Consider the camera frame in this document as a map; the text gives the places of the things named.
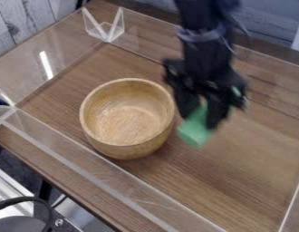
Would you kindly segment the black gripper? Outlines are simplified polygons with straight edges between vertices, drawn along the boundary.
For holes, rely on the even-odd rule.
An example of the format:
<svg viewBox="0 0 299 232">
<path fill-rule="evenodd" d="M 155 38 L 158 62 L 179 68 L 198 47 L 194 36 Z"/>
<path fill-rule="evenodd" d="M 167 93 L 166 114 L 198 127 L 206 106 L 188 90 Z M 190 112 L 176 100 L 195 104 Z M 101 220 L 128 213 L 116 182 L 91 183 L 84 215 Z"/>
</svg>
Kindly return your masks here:
<svg viewBox="0 0 299 232">
<path fill-rule="evenodd" d="M 164 81 L 172 87 L 179 114 L 186 119 L 207 99 L 207 128 L 215 130 L 231 107 L 246 108 L 247 82 L 232 68 L 234 32 L 180 30 L 183 59 L 163 60 Z"/>
</svg>

